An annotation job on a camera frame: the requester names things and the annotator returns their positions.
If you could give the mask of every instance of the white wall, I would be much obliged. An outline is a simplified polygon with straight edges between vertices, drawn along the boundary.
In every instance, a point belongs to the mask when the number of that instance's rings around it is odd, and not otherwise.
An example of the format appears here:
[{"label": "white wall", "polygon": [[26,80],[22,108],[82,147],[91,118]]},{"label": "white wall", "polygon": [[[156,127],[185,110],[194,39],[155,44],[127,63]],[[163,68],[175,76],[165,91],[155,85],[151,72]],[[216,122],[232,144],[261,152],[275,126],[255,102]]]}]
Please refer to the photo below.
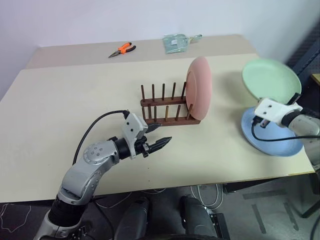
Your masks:
[{"label": "white wall", "polygon": [[319,0],[0,0],[0,99],[37,46],[242,34],[284,62],[319,16]]}]

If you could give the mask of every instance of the wire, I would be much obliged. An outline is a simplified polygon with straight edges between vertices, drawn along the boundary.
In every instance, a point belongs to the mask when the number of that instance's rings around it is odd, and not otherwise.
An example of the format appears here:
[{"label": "wire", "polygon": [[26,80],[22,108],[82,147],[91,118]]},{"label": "wire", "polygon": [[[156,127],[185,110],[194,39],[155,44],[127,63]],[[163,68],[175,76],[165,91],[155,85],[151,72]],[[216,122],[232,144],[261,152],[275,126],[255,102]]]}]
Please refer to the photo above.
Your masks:
[{"label": "wire", "polygon": [[224,201],[224,190],[223,190],[223,187],[222,187],[222,184],[221,184],[221,202],[219,203],[218,206],[214,207],[214,208],[211,208],[211,210],[216,210],[217,208],[219,208],[221,206],[221,204],[223,203]]},{"label": "wire", "polygon": [[316,229],[317,229],[317,225],[320,222],[320,215],[318,216],[318,218],[315,220],[312,230],[311,230],[311,234],[310,234],[310,240],[314,240],[315,238],[315,233],[316,233]]},{"label": "wire", "polygon": [[103,208],[103,209],[112,209],[112,208],[114,208],[115,206],[117,206],[117,205],[119,205],[120,203],[122,203],[122,202],[123,202],[124,200],[126,200],[127,198],[129,198],[129,197],[131,196],[131,194],[132,194],[132,191],[129,192],[129,194],[128,194],[124,199],[118,201],[116,204],[114,204],[114,205],[112,205],[112,206],[104,206],[104,205],[101,205],[100,203],[98,203],[97,201],[96,201],[96,204],[97,204],[100,208]]},{"label": "wire", "polygon": [[1,212],[0,212],[1,229],[2,229],[2,230],[8,230],[9,233],[12,234],[15,230],[21,228],[22,226],[24,226],[24,225],[26,224],[28,215],[29,215],[29,213],[31,212],[31,205],[29,205],[29,208],[30,208],[30,209],[29,209],[28,213],[27,213],[26,216],[25,216],[25,219],[24,219],[23,224],[17,226],[14,230],[10,230],[10,229],[7,228],[7,227],[3,227],[4,220],[2,219],[2,216],[5,214],[5,211],[6,211],[6,209],[7,209],[8,204],[9,204],[9,203],[4,204],[4,205],[2,206],[2,210],[1,210]]},{"label": "wire", "polygon": [[92,239],[92,240],[96,240],[93,236],[91,236],[90,234],[86,234],[85,235],[86,237],[89,237],[90,239]]},{"label": "wire", "polygon": [[114,227],[112,226],[111,221],[109,220],[109,218],[107,217],[107,215],[105,215],[104,211],[102,211],[102,209],[99,207],[99,205],[96,203],[96,200],[92,201],[93,204],[95,205],[96,209],[98,209],[99,213],[101,213],[102,217],[104,218],[104,220],[106,221],[106,223],[109,225],[109,228],[111,230],[111,236],[112,236],[112,240],[115,240],[115,230]]},{"label": "wire", "polygon": [[160,193],[162,193],[162,192],[164,192],[165,190],[166,190],[166,188],[164,188],[164,189],[162,189],[162,190],[156,190],[156,189],[153,189],[155,192],[148,192],[148,191],[143,191],[143,190],[141,190],[140,192],[143,192],[143,193],[145,193],[145,194],[153,194],[153,195],[155,195],[155,194],[160,194]]},{"label": "wire", "polygon": [[206,207],[212,207],[213,205],[215,205],[215,204],[217,203],[218,197],[219,197],[219,189],[218,189],[218,185],[217,185],[217,184],[215,185],[215,188],[216,188],[215,201],[214,201],[212,204],[209,204],[209,205],[205,204],[204,201],[202,200],[202,197],[201,197],[201,194],[200,194],[200,187],[199,187],[199,185],[197,185],[196,187],[197,187],[197,189],[198,189],[198,195],[199,195],[200,201],[201,201],[201,203],[202,203],[203,205],[205,205]]},{"label": "wire", "polygon": [[277,141],[285,141],[285,140],[293,140],[293,139],[320,139],[320,136],[317,136],[317,135],[292,136],[292,137],[285,137],[285,138],[278,138],[278,139],[261,139],[261,138],[258,138],[255,134],[255,123],[252,123],[251,125],[251,133],[255,139],[259,141],[264,141],[264,142],[277,142]]},{"label": "wire", "polygon": [[[213,203],[209,204],[209,205],[207,205],[207,204],[204,203],[204,201],[203,201],[203,199],[202,199],[202,197],[201,197],[199,185],[197,185],[196,187],[197,187],[198,195],[199,195],[199,198],[200,198],[199,200],[200,200],[200,202],[201,202],[205,207],[210,208],[210,207],[214,206],[214,205],[217,203],[217,201],[218,201],[218,199],[219,199],[219,188],[218,188],[218,185],[217,185],[217,184],[215,185],[215,187],[216,187],[216,197],[215,197],[215,201],[214,201]],[[193,196],[195,199],[197,199],[197,197],[196,197],[196,195],[195,195],[195,193],[194,193],[194,191],[193,191],[193,189],[192,189],[192,186],[190,186],[190,190],[191,190],[192,196]],[[224,192],[223,192],[223,186],[222,186],[222,184],[221,184],[221,201],[220,201],[220,203],[218,204],[218,206],[216,206],[216,207],[214,207],[214,208],[210,208],[210,209],[211,209],[211,210],[216,210],[217,208],[219,208],[219,207],[221,206],[221,204],[223,203],[223,201],[224,201]]]},{"label": "wire", "polygon": [[74,154],[74,157],[73,157],[73,162],[72,162],[72,165],[74,165],[76,162],[77,162],[77,158],[78,158],[78,154],[79,154],[79,151],[80,151],[80,148],[82,146],[82,144],[84,143],[85,141],[85,138],[87,137],[88,133],[90,132],[90,130],[94,127],[94,125],[102,118],[108,116],[108,115],[111,115],[111,114],[128,114],[129,111],[127,110],[117,110],[117,111],[110,111],[110,112],[107,112],[103,115],[101,115],[100,117],[98,117],[91,125],[90,127],[85,131],[83,137],[81,138],[80,142],[79,142],[79,145],[78,147],[76,148],[76,151],[75,151],[75,154]]}]

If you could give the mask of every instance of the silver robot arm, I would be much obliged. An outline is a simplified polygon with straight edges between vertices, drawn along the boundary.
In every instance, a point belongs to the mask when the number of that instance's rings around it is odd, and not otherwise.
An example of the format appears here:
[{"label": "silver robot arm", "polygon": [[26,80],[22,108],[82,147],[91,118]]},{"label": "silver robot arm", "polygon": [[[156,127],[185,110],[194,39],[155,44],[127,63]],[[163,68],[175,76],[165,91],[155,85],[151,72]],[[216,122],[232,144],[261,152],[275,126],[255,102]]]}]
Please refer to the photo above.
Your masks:
[{"label": "silver robot arm", "polygon": [[65,174],[57,197],[44,216],[34,240],[43,237],[66,238],[76,231],[103,174],[120,159],[134,159],[138,154],[147,157],[171,140],[171,137],[165,137],[152,145],[146,143],[144,134],[159,126],[148,126],[141,117],[130,113],[122,127],[123,138],[112,137],[88,146],[83,156]]},{"label": "silver robot arm", "polygon": [[[254,114],[261,119],[287,127],[297,136],[320,136],[320,119],[306,112],[298,104],[284,105],[269,98],[263,98],[255,107]],[[314,170],[320,169],[320,138],[301,138],[305,153]]]}]

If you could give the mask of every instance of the table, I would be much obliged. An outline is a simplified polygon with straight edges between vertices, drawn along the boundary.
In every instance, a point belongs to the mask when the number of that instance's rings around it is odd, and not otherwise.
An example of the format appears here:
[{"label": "table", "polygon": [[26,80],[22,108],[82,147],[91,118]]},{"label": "table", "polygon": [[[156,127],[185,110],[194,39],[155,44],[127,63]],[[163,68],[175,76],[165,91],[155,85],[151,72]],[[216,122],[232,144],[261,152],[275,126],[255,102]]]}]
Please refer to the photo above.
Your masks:
[{"label": "table", "polygon": [[[147,134],[150,144],[162,137],[172,136],[172,140],[148,158],[139,155],[122,160],[102,177],[95,193],[313,173],[304,150],[292,157],[269,156],[251,146],[242,134],[242,113],[257,100],[246,90],[241,71],[256,58],[254,52],[208,56],[212,99],[206,118],[199,125],[161,127]],[[128,109],[141,115],[142,84],[146,98],[151,97],[151,84],[155,84],[156,97],[161,96],[162,83],[167,96],[173,82],[179,93],[193,59],[22,70],[0,102],[0,202],[54,199],[88,126],[113,110]],[[164,108],[158,108],[158,117],[164,116]],[[171,107],[169,115],[175,112]],[[80,153],[89,144],[120,137],[124,122],[119,114],[97,123]]]},{"label": "table", "polygon": [[320,111],[320,73],[311,74],[308,82],[302,89],[301,97],[297,103],[304,108],[318,113]]}]

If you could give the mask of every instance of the orange-handled pliers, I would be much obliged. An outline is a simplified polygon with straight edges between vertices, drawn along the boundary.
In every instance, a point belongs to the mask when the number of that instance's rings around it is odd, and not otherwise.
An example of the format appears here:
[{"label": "orange-handled pliers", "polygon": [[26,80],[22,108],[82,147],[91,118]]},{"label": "orange-handled pliers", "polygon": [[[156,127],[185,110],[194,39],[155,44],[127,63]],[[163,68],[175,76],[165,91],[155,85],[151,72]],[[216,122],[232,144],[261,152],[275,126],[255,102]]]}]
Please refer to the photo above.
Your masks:
[{"label": "orange-handled pliers", "polygon": [[127,47],[131,46],[131,42],[127,42],[125,43],[122,47],[119,47],[117,51],[115,51],[114,53],[112,53],[109,58],[112,58],[114,56],[118,56],[119,54],[125,54],[125,53],[128,53],[128,52],[131,52],[133,50],[136,49],[136,46],[132,46],[128,49],[126,49]]}]

